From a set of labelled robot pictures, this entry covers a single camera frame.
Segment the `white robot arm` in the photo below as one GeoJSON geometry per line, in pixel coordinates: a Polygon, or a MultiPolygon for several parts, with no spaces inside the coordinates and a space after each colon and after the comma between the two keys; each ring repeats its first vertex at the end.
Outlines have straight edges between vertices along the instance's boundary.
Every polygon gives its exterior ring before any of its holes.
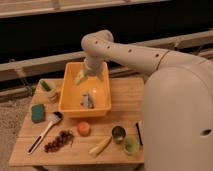
{"type": "Polygon", "coordinates": [[[109,59],[149,76],[142,100],[145,171],[213,171],[213,62],[178,51],[84,36],[84,73],[109,59]]]}

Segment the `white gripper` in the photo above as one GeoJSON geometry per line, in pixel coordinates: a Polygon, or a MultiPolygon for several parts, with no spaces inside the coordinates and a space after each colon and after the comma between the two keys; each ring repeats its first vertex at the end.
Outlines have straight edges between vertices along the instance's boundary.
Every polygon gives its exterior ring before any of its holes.
{"type": "Polygon", "coordinates": [[[85,58],[83,64],[83,77],[88,77],[89,75],[97,75],[98,79],[103,81],[103,59],[97,58],[85,58]]]}

